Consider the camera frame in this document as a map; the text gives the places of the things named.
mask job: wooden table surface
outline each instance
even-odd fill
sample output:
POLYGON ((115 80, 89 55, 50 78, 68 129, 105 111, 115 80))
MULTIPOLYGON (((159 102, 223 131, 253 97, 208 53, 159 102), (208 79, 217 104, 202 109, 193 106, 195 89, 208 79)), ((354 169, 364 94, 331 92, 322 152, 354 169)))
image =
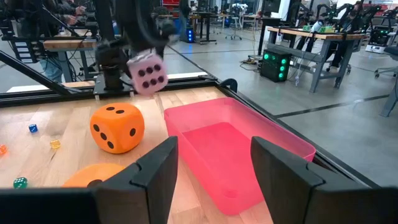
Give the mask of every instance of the wooden table surface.
MULTIPOLYGON (((275 27, 268 27, 268 31, 278 32, 279 29, 275 27)), ((281 34, 293 34, 293 35, 301 35, 303 37, 312 37, 313 34, 309 32, 305 32, 302 30, 291 30, 291 29, 280 29, 281 34)), ((348 34, 346 40, 358 40, 365 37, 365 34, 348 34)), ((342 40, 343 35, 341 34, 315 34, 315 38, 322 40, 342 40)))
MULTIPOLYGON (((86 34, 90 36, 91 33, 87 32, 85 29, 78 29, 75 32, 79 35, 86 34)), ((65 32, 65 34, 57 35, 57 37, 70 37, 70 33, 65 32)), ((95 48, 97 41, 95 39, 84 39, 84 40, 46 40, 43 45, 47 50, 51 49, 81 49, 81 48, 95 48)))
MULTIPOLYGON (((215 87, 205 87, 163 91, 154 96, 0 109, 0 144, 8 148, 8 152, 0 157, 0 187, 12 187, 17 177, 26 177, 29 187, 58 187, 76 171, 91 164, 128 166, 168 137, 163 114, 165 109, 222 97, 225 97, 224 94, 215 87), (99 149, 89 129, 91 115, 99 107, 114 102, 136 105, 144 116, 146 126, 141 143, 119 155, 99 149), (36 124, 39 131, 30 133, 30 124, 36 124), (60 149, 51 149, 49 143, 55 139, 60 140, 60 149)), ((272 220, 265 202, 239 215, 223 215, 180 158, 169 223, 245 224, 272 223, 272 220)))

